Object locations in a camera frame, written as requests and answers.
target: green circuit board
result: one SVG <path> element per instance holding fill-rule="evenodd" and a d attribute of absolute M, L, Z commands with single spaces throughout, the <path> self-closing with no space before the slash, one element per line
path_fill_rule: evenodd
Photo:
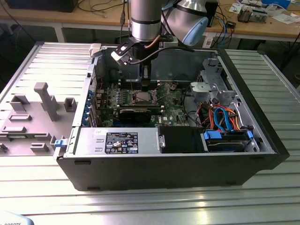
<path fill-rule="evenodd" d="M 182 89 L 176 84 L 165 83 L 156 90 L 141 92 L 138 90 L 122 90 L 116 86 L 107 88 L 97 100 L 102 127 L 147 127 L 158 126 L 189 126 L 182 106 Z M 144 108 L 152 111 L 149 123 L 122 124 L 118 120 L 118 109 Z"/>

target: warning label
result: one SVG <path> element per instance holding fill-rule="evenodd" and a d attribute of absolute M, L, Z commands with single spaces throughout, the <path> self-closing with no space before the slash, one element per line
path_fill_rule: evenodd
<path fill-rule="evenodd" d="M 136 132 L 107 133 L 106 154 L 137 154 L 138 152 L 138 137 Z"/>

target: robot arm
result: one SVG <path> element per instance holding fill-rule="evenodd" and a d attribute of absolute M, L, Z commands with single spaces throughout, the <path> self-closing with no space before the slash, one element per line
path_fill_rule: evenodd
<path fill-rule="evenodd" d="M 208 23 L 205 17 L 206 0 L 131 0 L 132 37 L 120 44 L 112 57 L 124 65 L 139 64 L 141 89 L 148 90 L 151 78 L 151 60 L 157 58 L 159 42 L 172 42 L 173 36 L 183 44 L 195 45 Z M 170 34 L 161 34 L 161 17 Z M 133 57 L 139 61 L 131 62 L 129 54 L 132 48 Z M 172 47 L 191 51 L 183 47 Z"/>

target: motherboard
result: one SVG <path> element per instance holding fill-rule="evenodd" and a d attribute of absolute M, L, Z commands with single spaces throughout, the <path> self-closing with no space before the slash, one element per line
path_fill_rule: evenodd
<path fill-rule="evenodd" d="M 100 127 L 188 126 L 184 90 L 176 82 L 157 83 L 149 91 L 119 84 L 97 91 Z"/>

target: white sticker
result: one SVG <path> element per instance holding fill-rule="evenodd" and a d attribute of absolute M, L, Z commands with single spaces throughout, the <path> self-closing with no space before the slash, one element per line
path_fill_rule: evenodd
<path fill-rule="evenodd" d="M 95 135 L 106 135 L 107 132 L 108 132 L 108 130 L 96 129 L 96 130 L 94 130 L 94 136 Z"/>

